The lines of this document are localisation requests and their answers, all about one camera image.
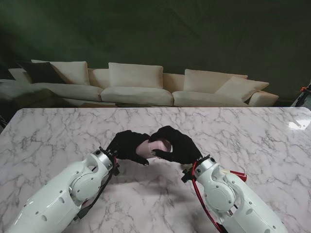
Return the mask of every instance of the green wall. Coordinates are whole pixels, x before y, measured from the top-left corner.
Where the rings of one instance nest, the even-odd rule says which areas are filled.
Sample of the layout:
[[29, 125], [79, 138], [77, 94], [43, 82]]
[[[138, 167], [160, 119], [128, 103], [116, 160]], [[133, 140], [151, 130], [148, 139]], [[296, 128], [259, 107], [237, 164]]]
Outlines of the green wall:
[[248, 74], [294, 100], [310, 82], [310, 0], [0, 0], [0, 64], [85, 60]]

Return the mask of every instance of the black glove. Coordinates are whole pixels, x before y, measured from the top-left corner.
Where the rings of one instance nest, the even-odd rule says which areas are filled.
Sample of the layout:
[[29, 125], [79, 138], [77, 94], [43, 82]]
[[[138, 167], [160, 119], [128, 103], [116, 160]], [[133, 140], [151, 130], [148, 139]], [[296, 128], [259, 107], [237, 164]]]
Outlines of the black glove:
[[115, 154], [118, 159], [129, 159], [146, 166], [149, 165], [148, 160], [136, 154], [136, 148], [149, 138], [150, 136], [146, 133], [141, 134], [126, 130], [116, 134], [107, 147], [107, 151]]
[[173, 151], [165, 152], [162, 150], [153, 150], [153, 155], [157, 157], [180, 164], [192, 164], [195, 160], [202, 157], [192, 139], [182, 134], [180, 131], [173, 129], [171, 126], [165, 126], [159, 129], [156, 133], [151, 135], [149, 142], [160, 139], [169, 141]]

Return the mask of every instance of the robotic forearm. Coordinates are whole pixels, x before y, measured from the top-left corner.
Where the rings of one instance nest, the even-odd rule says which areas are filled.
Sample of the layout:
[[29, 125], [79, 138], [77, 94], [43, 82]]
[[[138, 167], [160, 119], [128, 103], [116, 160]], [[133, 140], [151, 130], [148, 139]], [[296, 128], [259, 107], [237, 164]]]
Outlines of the robotic forearm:
[[62, 232], [88, 212], [90, 208], [81, 209], [84, 202], [104, 188], [103, 178], [116, 165], [115, 158], [102, 148], [69, 165], [27, 200], [7, 233]]
[[201, 200], [195, 180], [204, 186], [206, 204], [221, 224], [213, 220], [206, 208], [205, 211], [220, 232], [287, 232], [283, 223], [266, 203], [237, 175], [224, 172], [213, 158], [207, 156], [199, 159], [190, 171], [191, 176], [186, 173], [183, 181], [192, 179], [195, 191]]

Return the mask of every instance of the white marble tabletop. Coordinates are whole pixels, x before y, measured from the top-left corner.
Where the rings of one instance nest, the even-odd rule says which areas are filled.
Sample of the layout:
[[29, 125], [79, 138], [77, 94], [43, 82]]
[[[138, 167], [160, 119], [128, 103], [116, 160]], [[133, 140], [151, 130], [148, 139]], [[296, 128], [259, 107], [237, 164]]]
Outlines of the white marble tabletop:
[[[152, 134], [171, 125], [247, 184], [288, 232], [311, 232], [311, 112], [305, 108], [23, 109], [0, 135], [0, 233], [26, 200], [68, 164], [120, 131]], [[91, 211], [67, 233], [216, 232], [184, 184], [181, 167], [121, 161]]]

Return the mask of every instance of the pink cup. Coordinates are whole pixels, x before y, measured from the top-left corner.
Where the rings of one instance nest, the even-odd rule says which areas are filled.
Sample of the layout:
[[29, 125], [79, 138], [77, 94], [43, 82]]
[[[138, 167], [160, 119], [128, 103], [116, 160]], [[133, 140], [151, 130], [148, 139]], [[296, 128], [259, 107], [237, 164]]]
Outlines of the pink cup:
[[162, 150], [166, 152], [171, 152], [171, 149], [172, 145], [167, 140], [161, 141], [159, 140], [150, 143], [148, 140], [146, 140], [136, 148], [136, 154], [145, 159], [150, 159], [155, 157], [154, 155], [151, 154], [152, 150]]

